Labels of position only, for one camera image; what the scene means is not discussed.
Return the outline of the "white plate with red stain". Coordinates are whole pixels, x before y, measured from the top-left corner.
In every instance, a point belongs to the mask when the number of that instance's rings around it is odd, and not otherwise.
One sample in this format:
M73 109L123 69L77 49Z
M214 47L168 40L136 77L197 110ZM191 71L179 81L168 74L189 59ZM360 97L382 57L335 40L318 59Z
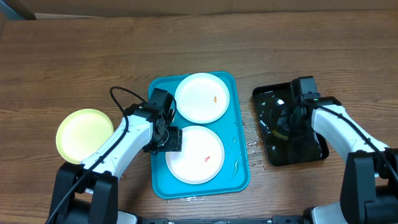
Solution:
M212 130L203 126L182 129L182 150L167 152L169 171L186 184L203 184L213 179L224 163L224 146Z

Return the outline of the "yellow-green plate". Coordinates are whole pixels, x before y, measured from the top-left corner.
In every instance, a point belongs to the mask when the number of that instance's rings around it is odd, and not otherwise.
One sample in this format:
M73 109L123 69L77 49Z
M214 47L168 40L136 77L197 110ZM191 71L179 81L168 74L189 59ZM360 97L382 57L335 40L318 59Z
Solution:
M79 164L95 153L113 132L113 124L103 112L94 109L75 111L58 127L57 151L66 161Z

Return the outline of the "yellow-green sponge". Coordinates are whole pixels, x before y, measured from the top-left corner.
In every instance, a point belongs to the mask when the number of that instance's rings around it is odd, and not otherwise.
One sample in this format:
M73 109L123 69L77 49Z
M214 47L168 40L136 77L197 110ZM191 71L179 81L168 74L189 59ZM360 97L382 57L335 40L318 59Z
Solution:
M280 131L277 131L277 130L273 130L271 133L274 136L276 136L278 138L281 138L281 139L283 139L285 141L289 140L289 132L288 131L287 132L283 132L283 131L280 132Z

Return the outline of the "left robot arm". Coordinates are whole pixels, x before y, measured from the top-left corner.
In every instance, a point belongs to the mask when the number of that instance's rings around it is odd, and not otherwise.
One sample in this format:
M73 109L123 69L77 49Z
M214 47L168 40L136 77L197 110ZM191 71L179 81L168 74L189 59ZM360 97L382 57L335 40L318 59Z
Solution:
M123 110L121 124L96 152L59 168L47 223L139 223L118 208L119 179L139 151L181 151L182 130L171 126L176 109L175 100L166 100Z

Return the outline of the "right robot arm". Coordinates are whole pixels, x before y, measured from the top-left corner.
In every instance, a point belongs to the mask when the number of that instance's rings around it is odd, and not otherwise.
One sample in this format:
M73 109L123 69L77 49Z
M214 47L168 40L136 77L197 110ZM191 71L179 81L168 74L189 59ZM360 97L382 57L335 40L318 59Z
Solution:
M300 96L271 111L296 133L305 127L328 141L345 161L340 199L309 208L306 223L397 223L397 149L359 126L333 96Z

